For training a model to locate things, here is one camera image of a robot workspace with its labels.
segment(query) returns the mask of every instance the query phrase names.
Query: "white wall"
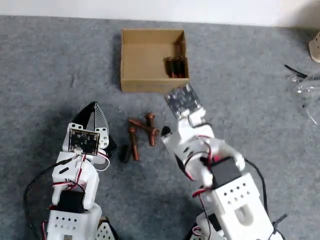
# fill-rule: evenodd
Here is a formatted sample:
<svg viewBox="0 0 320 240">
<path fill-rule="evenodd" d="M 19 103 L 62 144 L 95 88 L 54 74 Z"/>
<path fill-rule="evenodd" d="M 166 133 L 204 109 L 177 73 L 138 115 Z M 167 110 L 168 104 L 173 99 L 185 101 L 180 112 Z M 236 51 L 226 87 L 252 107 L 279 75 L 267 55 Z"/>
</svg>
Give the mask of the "white wall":
<svg viewBox="0 0 320 240">
<path fill-rule="evenodd" d="M 0 0 L 0 15 L 320 29 L 320 0 Z"/>
</svg>

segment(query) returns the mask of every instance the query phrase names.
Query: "mounting hole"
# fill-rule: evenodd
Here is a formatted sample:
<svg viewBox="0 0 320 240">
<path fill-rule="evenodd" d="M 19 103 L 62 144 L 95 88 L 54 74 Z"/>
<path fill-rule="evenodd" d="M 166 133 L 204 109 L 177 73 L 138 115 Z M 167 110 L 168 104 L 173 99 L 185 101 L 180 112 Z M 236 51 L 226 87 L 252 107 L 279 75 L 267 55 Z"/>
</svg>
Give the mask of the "mounting hole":
<svg viewBox="0 0 320 240">
<path fill-rule="evenodd" d="M 183 150 L 183 153 L 185 153 L 186 151 L 188 151 L 189 148 L 190 148 L 190 147 L 187 146 L 187 147 L 185 148 L 185 150 Z"/>
</svg>

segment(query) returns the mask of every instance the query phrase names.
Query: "gray carpet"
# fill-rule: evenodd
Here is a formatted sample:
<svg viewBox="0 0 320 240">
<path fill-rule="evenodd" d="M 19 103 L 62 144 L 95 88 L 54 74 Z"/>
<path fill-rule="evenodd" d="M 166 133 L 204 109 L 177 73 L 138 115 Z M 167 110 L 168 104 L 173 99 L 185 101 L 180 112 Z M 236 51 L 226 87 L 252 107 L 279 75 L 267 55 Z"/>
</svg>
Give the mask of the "gray carpet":
<svg viewBox="0 0 320 240">
<path fill-rule="evenodd" d="M 317 31 L 213 24 L 49 17 L 0 17 L 0 239 L 32 239 L 22 196 L 28 182 L 52 165 L 67 124 L 98 101 L 111 134 L 127 141 L 127 118 L 156 113 L 175 128 L 161 94 L 122 93 L 121 28 L 183 28 L 191 84 L 216 137 L 255 162 L 267 184 L 270 218 L 289 217 L 287 240 L 320 239 L 320 130 L 308 123 L 283 64 L 310 73 L 319 67 L 306 43 Z M 202 212 L 198 187 L 138 135 L 140 162 L 119 162 L 100 174 L 96 202 L 124 240 L 181 240 Z M 248 166 L 259 189 L 261 182 Z M 48 174 L 30 193 L 34 222 L 47 219 Z"/>
</svg>

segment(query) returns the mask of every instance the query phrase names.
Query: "circuit board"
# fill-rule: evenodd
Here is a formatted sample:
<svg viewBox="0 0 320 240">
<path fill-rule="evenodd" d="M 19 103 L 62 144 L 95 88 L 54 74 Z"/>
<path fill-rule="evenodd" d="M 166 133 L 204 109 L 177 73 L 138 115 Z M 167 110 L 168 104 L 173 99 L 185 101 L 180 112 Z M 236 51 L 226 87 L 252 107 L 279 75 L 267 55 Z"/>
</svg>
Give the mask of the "circuit board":
<svg viewBox="0 0 320 240">
<path fill-rule="evenodd" d="M 100 134 L 94 131 L 70 129 L 69 152 L 81 151 L 83 154 L 98 154 Z"/>
<path fill-rule="evenodd" d="M 198 96 L 189 83 L 174 89 L 164 98 L 178 120 L 202 108 Z"/>
</svg>

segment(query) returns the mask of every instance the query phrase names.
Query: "screw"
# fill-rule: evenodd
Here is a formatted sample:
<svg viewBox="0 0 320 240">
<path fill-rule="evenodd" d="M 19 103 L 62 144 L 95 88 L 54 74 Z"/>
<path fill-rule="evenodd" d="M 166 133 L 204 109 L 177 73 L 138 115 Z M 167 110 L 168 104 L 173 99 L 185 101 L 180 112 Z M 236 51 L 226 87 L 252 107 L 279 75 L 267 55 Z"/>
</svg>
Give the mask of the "screw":
<svg viewBox="0 0 320 240">
<path fill-rule="evenodd" d="M 134 126 L 131 126 L 129 128 L 129 136 L 130 136 L 130 143 L 132 145 L 133 159 L 135 161 L 139 161 L 139 154 L 138 154 L 138 148 L 137 148 L 137 139 L 136 139 L 136 128 Z"/>
<path fill-rule="evenodd" d="M 135 119 L 135 118 L 129 118 L 129 123 L 132 123 L 133 125 L 146 130 L 147 132 L 151 133 L 154 136 L 157 136 L 160 132 L 159 129 L 157 129 L 155 127 L 146 126 L 141 121 L 139 121 L 138 119 Z"/>
<path fill-rule="evenodd" d="M 156 115 L 152 112 L 147 113 L 145 116 L 146 125 L 151 128 L 155 128 L 155 117 Z M 155 135 L 149 132 L 149 145 L 154 147 L 156 145 Z"/>
</svg>

